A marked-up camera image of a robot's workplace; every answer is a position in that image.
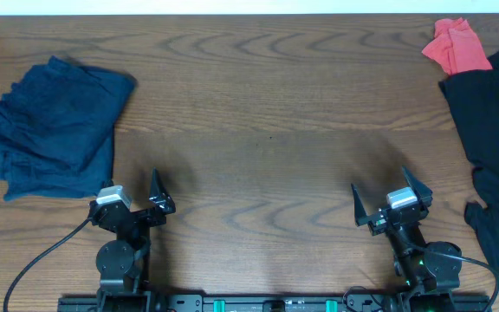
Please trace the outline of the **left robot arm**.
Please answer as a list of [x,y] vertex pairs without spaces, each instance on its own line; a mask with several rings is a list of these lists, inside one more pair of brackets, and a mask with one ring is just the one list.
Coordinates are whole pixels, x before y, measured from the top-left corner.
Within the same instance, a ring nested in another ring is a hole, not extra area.
[[116,238],[104,244],[96,256],[100,287],[96,293],[96,312],[163,312],[167,300],[150,289],[150,229],[166,224],[166,216],[176,211],[159,171],[152,171],[149,200],[152,207],[132,211],[132,199],[121,185],[100,190],[90,203],[92,225],[110,231]]

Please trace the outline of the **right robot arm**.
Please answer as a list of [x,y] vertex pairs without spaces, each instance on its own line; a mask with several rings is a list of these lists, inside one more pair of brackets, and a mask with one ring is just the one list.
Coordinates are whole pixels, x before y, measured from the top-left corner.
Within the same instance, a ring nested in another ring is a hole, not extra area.
[[420,222],[429,214],[432,190],[407,169],[407,186],[386,195],[386,204],[369,215],[358,188],[352,185],[355,224],[372,236],[384,235],[391,245],[394,270],[405,279],[393,295],[372,298],[381,311],[454,311],[452,290],[460,286],[460,248],[449,242],[424,240]]

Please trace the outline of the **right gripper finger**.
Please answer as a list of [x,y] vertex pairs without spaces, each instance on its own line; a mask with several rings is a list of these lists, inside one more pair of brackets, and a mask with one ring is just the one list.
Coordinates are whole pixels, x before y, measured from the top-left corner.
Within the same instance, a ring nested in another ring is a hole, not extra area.
[[405,166],[402,167],[402,172],[408,186],[417,196],[418,201],[423,204],[430,204],[432,202],[432,190],[419,181]]
[[351,184],[352,193],[353,193],[353,202],[354,202],[354,220],[355,224],[360,227],[367,223],[367,214],[365,207],[361,201],[360,195],[358,193],[358,189],[354,184]]

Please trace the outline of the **red t-shirt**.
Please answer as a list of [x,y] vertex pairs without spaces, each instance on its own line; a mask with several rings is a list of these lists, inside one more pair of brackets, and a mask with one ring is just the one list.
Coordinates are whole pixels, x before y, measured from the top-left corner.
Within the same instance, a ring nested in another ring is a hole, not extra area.
[[447,75],[473,70],[491,70],[483,45],[466,19],[440,19],[422,54],[436,62]]

